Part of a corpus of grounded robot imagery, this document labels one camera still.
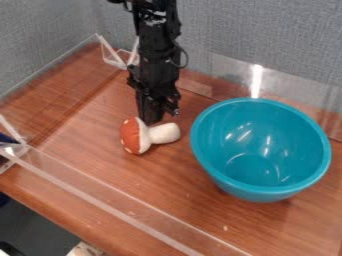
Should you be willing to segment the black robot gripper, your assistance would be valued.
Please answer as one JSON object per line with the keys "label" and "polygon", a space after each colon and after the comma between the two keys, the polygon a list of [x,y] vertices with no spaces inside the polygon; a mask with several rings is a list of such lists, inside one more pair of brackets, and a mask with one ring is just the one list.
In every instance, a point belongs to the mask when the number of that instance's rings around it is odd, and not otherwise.
{"label": "black robot gripper", "polygon": [[179,114],[180,93],[175,87],[179,79],[180,51],[139,50],[140,62],[128,66],[128,85],[136,91],[139,118],[148,124],[157,123],[168,112]]}

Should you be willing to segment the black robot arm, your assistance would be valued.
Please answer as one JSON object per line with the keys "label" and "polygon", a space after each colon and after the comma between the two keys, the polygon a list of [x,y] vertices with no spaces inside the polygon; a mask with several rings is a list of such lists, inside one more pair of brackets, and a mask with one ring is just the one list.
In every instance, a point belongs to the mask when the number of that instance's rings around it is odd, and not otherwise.
{"label": "black robot arm", "polygon": [[139,63],[127,65],[127,83],[135,89],[139,118],[152,125],[163,119],[164,113],[179,114],[181,95],[176,81],[183,68],[183,48],[176,42],[181,26],[176,0],[107,1],[121,4],[132,14]]}

